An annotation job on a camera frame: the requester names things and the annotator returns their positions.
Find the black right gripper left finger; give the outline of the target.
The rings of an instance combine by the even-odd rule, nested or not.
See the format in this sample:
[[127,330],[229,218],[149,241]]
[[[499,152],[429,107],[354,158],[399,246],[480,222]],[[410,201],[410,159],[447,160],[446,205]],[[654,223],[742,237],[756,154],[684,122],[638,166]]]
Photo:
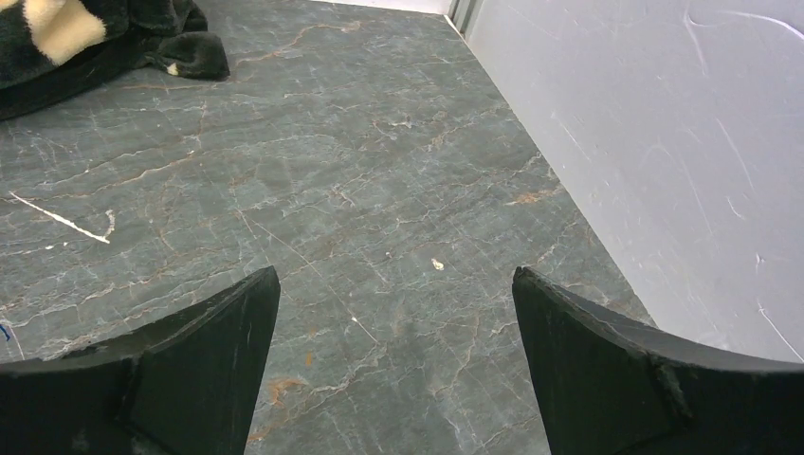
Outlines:
[[243,453],[280,295],[265,267],[123,335],[3,364],[2,452]]

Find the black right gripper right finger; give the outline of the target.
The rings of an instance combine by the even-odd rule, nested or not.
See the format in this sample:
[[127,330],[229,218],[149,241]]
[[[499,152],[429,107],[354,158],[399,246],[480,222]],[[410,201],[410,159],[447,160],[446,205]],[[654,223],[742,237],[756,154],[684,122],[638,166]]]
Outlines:
[[803,367],[674,336],[518,267],[512,294],[554,454],[799,454]]

